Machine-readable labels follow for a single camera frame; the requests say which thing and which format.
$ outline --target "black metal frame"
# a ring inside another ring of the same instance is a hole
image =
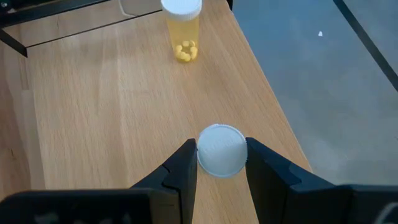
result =
[[[26,47],[23,46],[18,40],[11,37],[8,33],[4,30],[0,29],[0,40],[3,41],[5,44],[13,48],[14,50],[18,51],[21,55],[27,57],[27,50]]]

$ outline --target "white lid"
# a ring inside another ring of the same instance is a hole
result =
[[[236,128],[213,124],[199,136],[198,161],[207,173],[216,177],[237,174],[248,159],[246,139]]]
[[[161,0],[163,11],[178,21],[189,21],[199,15],[201,0]]]

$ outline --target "bottle lid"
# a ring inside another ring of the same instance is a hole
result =
[[[201,0],[161,0],[162,9],[177,21],[189,21],[199,15]]]
[[[198,162],[207,173],[216,177],[237,174],[248,159],[246,139],[236,128],[213,124],[199,136]]]

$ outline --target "prescription bottle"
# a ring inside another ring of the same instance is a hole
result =
[[[198,56],[201,0],[161,0],[175,58],[188,63]]]

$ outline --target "translucent yellow bottle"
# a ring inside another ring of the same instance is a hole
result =
[[[188,63],[198,56],[201,0],[161,0],[175,58]]]

